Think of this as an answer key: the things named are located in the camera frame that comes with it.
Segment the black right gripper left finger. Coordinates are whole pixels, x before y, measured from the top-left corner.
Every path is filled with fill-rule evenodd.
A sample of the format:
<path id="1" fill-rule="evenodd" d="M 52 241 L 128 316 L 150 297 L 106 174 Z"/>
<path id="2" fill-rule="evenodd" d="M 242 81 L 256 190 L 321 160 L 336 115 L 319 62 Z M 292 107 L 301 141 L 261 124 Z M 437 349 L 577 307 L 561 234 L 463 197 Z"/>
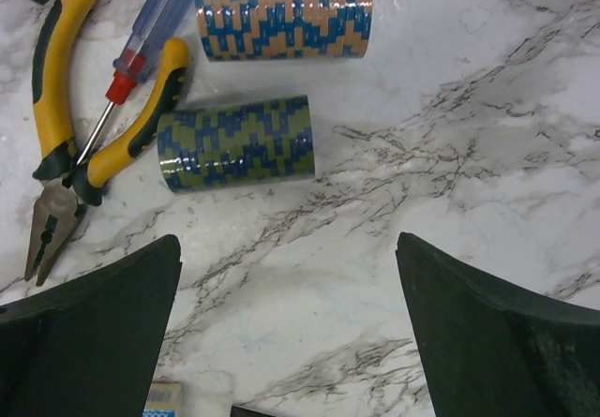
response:
<path id="1" fill-rule="evenodd" d="M 166 235 L 1 307 L 4 416 L 140 416 L 182 264 Z"/>

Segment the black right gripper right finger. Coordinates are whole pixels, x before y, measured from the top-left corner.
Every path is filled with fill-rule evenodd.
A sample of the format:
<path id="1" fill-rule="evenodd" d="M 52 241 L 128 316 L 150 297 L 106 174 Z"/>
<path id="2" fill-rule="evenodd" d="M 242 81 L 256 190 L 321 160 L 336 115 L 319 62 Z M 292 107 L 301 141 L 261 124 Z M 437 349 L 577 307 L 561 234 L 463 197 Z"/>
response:
<path id="1" fill-rule="evenodd" d="M 438 416 L 596 416 L 599 313 L 403 232 L 397 266 Z"/>

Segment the blue playing card deck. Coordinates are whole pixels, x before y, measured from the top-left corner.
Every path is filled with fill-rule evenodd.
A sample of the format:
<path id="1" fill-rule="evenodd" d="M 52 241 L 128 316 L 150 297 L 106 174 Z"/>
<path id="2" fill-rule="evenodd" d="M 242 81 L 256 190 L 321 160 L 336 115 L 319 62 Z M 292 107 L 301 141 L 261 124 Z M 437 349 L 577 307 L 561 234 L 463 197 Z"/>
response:
<path id="1" fill-rule="evenodd" d="M 182 393 L 183 387 L 179 382 L 153 382 L 142 417 L 182 416 Z"/>

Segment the green blue poker chip stack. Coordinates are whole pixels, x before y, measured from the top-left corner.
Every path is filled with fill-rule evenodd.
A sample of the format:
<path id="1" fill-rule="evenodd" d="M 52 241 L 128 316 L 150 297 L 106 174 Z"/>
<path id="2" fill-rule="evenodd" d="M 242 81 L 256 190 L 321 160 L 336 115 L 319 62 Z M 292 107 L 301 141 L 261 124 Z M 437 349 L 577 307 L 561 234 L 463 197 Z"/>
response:
<path id="1" fill-rule="evenodd" d="M 308 97 L 166 113 L 157 156 L 173 193 L 312 178 Z"/>

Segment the orange blue poker chip stack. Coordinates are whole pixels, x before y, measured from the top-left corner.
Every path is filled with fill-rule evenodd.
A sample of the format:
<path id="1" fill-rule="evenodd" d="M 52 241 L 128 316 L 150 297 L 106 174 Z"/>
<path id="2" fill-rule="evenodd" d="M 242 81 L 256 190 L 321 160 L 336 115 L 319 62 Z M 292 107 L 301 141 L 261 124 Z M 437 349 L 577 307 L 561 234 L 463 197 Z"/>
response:
<path id="1" fill-rule="evenodd" d="M 373 0 L 195 0 L 211 61 L 362 58 Z"/>

